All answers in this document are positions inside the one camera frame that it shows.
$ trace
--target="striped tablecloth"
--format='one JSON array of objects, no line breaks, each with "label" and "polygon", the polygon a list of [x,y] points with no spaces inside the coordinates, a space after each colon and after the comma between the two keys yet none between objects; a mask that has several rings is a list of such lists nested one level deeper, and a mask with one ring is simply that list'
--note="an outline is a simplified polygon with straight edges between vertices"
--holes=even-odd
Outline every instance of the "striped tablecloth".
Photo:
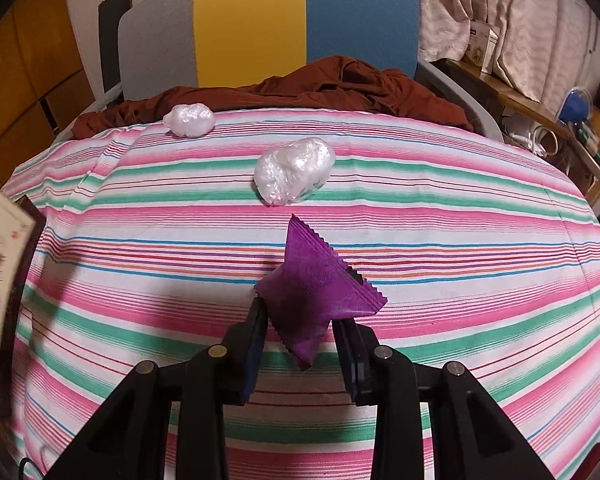
[{"label": "striped tablecloth", "polygon": [[[265,206],[258,156],[305,136],[333,146],[333,176],[302,203]],[[364,320],[382,343],[462,361],[557,478],[600,441],[600,227],[523,150],[380,115],[237,111],[201,139],[156,123],[65,142],[4,192],[47,217],[13,367],[13,432],[43,471],[138,361],[186,360],[244,318],[291,213],[388,298]],[[366,479],[375,415],[350,405],[330,332],[300,373],[270,330],[251,402],[225,411],[230,476]]]}]

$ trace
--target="blue panel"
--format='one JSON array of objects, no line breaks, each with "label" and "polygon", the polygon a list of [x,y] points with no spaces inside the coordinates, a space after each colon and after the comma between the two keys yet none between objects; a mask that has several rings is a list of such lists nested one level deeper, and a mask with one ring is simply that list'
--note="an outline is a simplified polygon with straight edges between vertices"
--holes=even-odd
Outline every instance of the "blue panel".
[{"label": "blue panel", "polygon": [[306,0],[306,60],[342,54],[413,77],[420,0]]}]

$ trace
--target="black cable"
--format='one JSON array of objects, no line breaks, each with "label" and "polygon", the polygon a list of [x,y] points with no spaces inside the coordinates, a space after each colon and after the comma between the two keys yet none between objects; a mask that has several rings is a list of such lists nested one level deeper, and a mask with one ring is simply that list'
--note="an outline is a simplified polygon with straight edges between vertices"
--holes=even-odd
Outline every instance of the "black cable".
[{"label": "black cable", "polygon": [[27,464],[31,464],[34,468],[36,468],[36,471],[40,475],[40,478],[44,478],[42,471],[40,471],[40,468],[36,465],[36,463],[33,462],[33,460],[30,459],[28,456],[26,456],[22,460],[20,460],[20,465],[18,466],[18,480],[24,480],[24,468],[26,468]]}]

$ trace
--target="beige curtain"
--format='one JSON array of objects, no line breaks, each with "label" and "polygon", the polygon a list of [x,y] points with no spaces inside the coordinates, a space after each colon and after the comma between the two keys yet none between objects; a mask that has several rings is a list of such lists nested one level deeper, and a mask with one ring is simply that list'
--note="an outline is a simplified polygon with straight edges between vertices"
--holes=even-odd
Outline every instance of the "beige curtain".
[{"label": "beige curtain", "polygon": [[496,25],[494,73],[556,113],[587,66],[597,19],[584,0],[420,0],[420,56],[459,60],[469,22]]}]

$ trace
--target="yellow fabric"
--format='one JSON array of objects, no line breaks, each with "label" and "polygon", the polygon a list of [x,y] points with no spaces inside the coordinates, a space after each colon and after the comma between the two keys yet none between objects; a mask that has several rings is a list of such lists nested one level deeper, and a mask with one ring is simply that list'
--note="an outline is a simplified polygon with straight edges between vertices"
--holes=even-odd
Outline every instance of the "yellow fabric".
[{"label": "yellow fabric", "polygon": [[198,85],[242,86],[306,64],[306,0],[193,0]]}]

